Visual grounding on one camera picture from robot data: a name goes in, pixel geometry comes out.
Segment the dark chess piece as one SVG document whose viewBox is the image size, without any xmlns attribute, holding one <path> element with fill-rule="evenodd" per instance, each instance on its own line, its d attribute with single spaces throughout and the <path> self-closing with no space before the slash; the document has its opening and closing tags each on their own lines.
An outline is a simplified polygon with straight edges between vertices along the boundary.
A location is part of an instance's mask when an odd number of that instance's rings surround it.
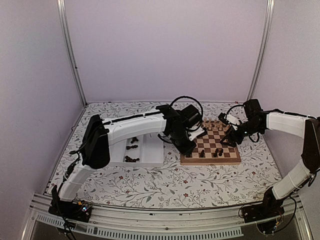
<svg viewBox="0 0 320 240">
<path fill-rule="evenodd" d="M 204 158 L 205 157 L 205 150 L 203 149 L 200 154 L 199 154 L 200 158 Z"/>
<path fill-rule="evenodd" d="M 221 157 L 223 155 L 223 148 L 219 149 L 219 151 L 217 152 L 218 156 Z"/>
</svg>

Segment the dark chess rook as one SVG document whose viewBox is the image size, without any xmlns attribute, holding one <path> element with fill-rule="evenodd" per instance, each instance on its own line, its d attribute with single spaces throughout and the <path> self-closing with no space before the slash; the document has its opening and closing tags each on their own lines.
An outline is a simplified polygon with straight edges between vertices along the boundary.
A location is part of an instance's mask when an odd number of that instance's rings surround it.
<svg viewBox="0 0 320 240">
<path fill-rule="evenodd" d="M 219 153 L 219 149 L 216 148 L 214 153 L 213 153 L 213 157 L 216 158 L 218 156 L 218 153 Z"/>
</svg>

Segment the wooden chess board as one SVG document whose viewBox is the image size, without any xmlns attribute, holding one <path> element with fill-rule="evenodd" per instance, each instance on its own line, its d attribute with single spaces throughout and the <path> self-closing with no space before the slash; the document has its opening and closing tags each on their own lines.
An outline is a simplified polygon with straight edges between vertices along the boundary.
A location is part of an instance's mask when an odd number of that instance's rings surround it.
<svg viewBox="0 0 320 240">
<path fill-rule="evenodd" d="M 218 119 L 205 118 L 204 120 L 202 126 L 207 129 L 207 134 L 194 140 L 196 147 L 191 154 L 180 156 L 180 164 L 185 166 L 239 165 L 241 157 L 238 148 L 220 143 L 229 126 Z M 221 148 L 223 148 L 222 156 L 213 157 L 215 150 Z M 202 150 L 205 151 L 205 157 L 200 158 Z"/>
</svg>

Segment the white plastic tray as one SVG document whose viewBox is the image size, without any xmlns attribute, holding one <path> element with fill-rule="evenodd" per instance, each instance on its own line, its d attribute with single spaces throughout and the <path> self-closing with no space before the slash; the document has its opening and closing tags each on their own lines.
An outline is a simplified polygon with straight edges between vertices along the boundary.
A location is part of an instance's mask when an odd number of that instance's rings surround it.
<svg viewBox="0 0 320 240">
<path fill-rule="evenodd" d="M 119 141 L 109 147 L 110 162 L 109 167 L 141 167 L 152 168 L 161 167 L 164 163 L 164 143 L 158 138 L 156 133 L 148 133 L 137 136 L 140 145 L 140 161 L 125 162 L 126 142 L 128 139 Z"/>
</svg>

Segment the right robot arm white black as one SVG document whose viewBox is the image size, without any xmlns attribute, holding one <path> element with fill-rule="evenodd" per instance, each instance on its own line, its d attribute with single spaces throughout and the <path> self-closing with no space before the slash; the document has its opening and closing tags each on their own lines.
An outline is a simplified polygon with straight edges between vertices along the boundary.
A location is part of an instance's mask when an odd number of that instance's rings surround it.
<svg viewBox="0 0 320 240">
<path fill-rule="evenodd" d="M 231 112 L 242 107 L 245 120 Z M 219 120 L 229 125 L 221 143 L 236 147 L 245 138 L 266 134 L 265 140 L 282 174 L 282 179 L 264 193 L 258 213 L 269 218 L 278 203 L 304 185 L 312 185 L 320 171 L 320 119 L 315 116 L 283 111 L 263 110 L 257 99 L 231 106 L 220 113 Z"/>
</svg>

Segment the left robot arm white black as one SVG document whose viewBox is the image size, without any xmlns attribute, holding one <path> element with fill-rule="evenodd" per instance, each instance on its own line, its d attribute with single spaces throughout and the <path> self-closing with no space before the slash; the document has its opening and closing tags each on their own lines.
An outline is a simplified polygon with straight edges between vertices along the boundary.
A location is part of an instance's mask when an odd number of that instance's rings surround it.
<svg viewBox="0 0 320 240">
<path fill-rule="evenodd" d="M 82 144 L 71 151 L 77 159 L 70 164 L 60 186 L 51 194 L 55 209 L 63 216 L 74 213 L 71 201 L 88 177 L 109 163 L 127 164 L 136 159 L 138 167 L 159 167 L 164 162 L 164 140 L 174 145 L 183 155 L 196 147 L 195 138 L 205 132 L 201 128 L 203 110 L 192 104 L 176 110 L 170 104 L 159 105 L 149 111 L 120 118 L 89 120 Z"/>
</svg>

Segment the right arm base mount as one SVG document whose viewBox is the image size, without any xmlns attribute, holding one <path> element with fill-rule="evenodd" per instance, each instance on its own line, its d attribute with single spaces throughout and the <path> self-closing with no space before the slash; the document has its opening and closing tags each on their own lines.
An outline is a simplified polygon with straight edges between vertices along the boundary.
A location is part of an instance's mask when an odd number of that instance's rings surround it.
<svg viewBox="0 0 320 240">
<path fill-rule="evenodd" d="M 256 222 L 256 227 L 263 235 L 274 234 L 283 220 L 285 210 L 282 205 L 266 209 L 260 204 L 244 204 L 238 210 L 238 216 L 245 223 Z"/>
</svg>

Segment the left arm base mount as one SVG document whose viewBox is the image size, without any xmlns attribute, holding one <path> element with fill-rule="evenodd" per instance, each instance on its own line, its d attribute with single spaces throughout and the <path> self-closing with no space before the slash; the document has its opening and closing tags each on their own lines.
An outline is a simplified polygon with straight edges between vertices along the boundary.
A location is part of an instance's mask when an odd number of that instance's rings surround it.
<svg viewBox="0 0 320 240">
<path fill-rule="evenodd" d="M 92 214 L 92 205 L 84 201 L 63 201 L 57 198 L 51 201 L 48 212 L 65 219 L 88 223 Z"/>
</svg>

